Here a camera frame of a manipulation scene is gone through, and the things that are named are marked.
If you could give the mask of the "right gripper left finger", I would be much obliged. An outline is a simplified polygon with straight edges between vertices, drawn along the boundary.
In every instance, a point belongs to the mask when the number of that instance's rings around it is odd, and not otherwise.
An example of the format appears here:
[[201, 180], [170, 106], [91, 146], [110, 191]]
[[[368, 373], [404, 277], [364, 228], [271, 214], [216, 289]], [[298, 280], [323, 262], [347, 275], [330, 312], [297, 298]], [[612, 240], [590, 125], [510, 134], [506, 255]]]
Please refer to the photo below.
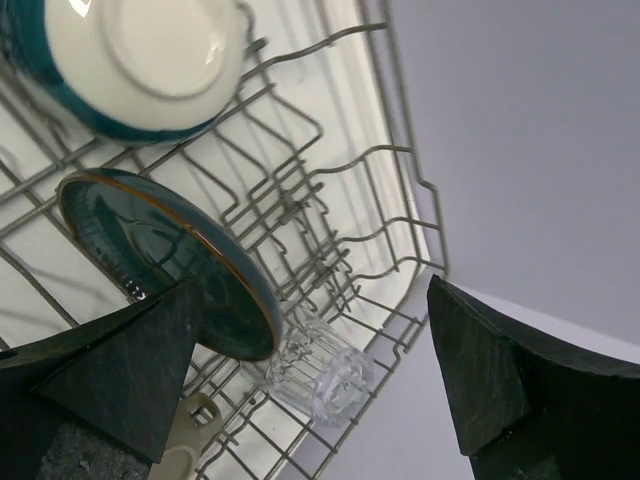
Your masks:
[[145, 479], [160, 462], [204, 315], [183, 280], [1, 353], [4, 479]]

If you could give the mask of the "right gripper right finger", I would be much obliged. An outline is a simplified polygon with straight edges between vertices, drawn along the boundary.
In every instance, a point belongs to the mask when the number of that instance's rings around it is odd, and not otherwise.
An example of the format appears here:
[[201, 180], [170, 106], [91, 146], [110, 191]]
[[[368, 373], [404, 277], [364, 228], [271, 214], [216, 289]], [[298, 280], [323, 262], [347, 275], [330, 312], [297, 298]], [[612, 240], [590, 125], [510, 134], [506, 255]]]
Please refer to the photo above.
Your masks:
[[475, 478], [638, 478], [638, 364], [526, 325], [437, 275], [427, 303]]

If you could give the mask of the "olive ceramic mug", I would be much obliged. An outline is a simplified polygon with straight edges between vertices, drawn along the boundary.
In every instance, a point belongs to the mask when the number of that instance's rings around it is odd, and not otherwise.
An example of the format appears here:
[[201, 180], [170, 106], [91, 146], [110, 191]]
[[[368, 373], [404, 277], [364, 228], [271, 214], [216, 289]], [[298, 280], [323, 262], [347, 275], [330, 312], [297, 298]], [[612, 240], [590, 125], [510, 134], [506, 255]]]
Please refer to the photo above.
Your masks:
[[[212, 419], [198, 425], [191, 414], [204, 408]], [[149, 480], [189, 479], [201, 457], [202, 449], [222, 429], [223, 417], [216, 403], [206, 394], [193, 393], [178, 403], [160, 463], [154, 463]]]

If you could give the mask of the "teal ceramic plate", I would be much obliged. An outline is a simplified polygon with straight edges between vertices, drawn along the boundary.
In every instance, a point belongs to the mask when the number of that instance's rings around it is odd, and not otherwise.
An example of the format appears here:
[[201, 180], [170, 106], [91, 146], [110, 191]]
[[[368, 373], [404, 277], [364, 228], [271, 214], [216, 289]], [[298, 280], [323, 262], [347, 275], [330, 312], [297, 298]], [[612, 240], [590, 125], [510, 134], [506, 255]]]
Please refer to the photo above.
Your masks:
[[113, 168], [69, 174], [56, 196], [78, 246], [130, 295], [193, 279], [204, 292], [201, 345], [250, 362], [276, 353], [284, 320], [273, 287], [246, 250], [188, 199]]

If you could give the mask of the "clear glass tumbler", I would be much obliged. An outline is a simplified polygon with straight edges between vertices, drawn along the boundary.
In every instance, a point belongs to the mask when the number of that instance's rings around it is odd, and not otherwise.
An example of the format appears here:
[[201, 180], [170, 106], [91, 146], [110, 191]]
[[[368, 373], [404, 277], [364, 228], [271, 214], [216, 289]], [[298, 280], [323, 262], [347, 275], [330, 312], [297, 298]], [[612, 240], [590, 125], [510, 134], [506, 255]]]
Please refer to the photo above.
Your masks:
[[267, 360], [243, 362], [247, 378], [314, 422], [342, 428], [364, 406], [375, 380], [373, 358], [325, 320], [287, 301], [283, 335]]

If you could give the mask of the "teal white ceramic bowl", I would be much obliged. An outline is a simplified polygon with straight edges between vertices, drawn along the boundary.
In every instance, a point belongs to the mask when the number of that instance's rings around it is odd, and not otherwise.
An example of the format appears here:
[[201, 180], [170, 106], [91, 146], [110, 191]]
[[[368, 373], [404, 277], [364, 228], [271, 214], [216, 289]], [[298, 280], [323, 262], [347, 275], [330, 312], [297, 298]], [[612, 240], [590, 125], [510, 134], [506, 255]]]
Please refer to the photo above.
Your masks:
[[4, 1], [1, 60], [42, 113], [129, 145], [210, 127], [235, 95], [234, 1]]

